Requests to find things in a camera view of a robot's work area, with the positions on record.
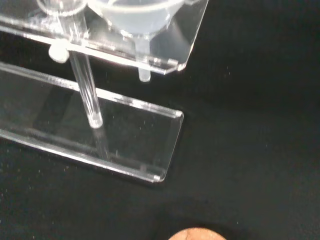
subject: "clear plastic rod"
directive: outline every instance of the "clear plastic rod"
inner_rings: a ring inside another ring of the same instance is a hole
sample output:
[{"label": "clear plastic rod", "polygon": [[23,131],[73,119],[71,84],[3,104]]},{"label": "clear plastic rod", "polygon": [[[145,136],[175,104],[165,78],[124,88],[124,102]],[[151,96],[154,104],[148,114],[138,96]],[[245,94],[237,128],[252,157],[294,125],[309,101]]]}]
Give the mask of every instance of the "clear plastic rod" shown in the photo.
[{"label": "clear plastic rod", "polygon": [[89,124],[93,129],[98,129],[104,122],[89,57],[83,53],[72,51],[70,52],[70,62],[75,79],[79,84],[79,90]]},{"label": "clear plastic rod", "polygon": [[[88,31],[83,12],[72,16],[59,17],[59,21],[63,32],[69,35],[73,42],[80,42]],[[89,124],[93,129],[100,128],[103,125],[103,118],[89,57],[86,54],[75,51],[71,51],[69,54],[73,74],[79,84]]]}]

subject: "acrylic base plate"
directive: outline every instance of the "acrylic base plate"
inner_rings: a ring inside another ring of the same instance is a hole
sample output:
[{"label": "acrylic base plate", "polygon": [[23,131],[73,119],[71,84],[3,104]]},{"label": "acrylic base plate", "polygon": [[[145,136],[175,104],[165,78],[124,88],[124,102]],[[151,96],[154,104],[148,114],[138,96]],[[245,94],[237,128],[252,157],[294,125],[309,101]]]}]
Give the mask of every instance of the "acrylic base plate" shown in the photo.
[{"label": "acrylic base plate", "polygon": [[103,126],[92,129],[76,82],[0,62],[0,137],[149,182],[163,181],[183,113],[96,91]]}]

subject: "funnel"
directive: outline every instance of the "funnel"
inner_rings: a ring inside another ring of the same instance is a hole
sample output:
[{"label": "funnel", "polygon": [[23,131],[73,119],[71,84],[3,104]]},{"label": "funnel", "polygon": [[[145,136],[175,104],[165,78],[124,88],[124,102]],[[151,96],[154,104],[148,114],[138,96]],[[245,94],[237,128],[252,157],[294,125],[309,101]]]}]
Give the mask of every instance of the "funnel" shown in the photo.
[{"label": "funnel", "polygon": [[[88,5],[109,25],[132,37],[139,55],[150,53],[150,41],[156,32],[170,23],[184,0],[91,0]],[[137,62],[148,63],[146,57]],[[150,80],[150,71],[139,68],[142,82]]]}]

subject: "funnel stem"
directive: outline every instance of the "funnel stem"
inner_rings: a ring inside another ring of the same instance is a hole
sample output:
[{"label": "funnel stem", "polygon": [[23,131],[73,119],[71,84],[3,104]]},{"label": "funnel stem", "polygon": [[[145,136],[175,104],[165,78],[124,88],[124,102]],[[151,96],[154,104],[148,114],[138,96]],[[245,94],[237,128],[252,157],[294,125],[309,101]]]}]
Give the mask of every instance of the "funnel stem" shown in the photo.
[{"label": "funnel stem", "polygon": [[[136,61],[148,64],[149,61],[147,55],[150,54],[150,40],[145,38],[136,38],[135,51],[138,55],[143,55],[143,57],[136,57]],[[151,78],[150,70],[139,68],[139,78],[141,82],[149,82]]]}]

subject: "white knob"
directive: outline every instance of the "white knob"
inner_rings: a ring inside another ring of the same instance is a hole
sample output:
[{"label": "white knob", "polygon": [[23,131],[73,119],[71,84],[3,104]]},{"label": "white knob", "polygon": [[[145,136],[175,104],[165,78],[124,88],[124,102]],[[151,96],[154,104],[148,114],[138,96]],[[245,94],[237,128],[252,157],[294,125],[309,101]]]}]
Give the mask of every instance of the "white knob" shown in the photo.
[{"label": "white knob", "polygon": [[57,41],[57,43],[52,44],[49,48],[50,58],[59,64],[66,63],[70,57],[69,51],[63,46],[62,42]]}]

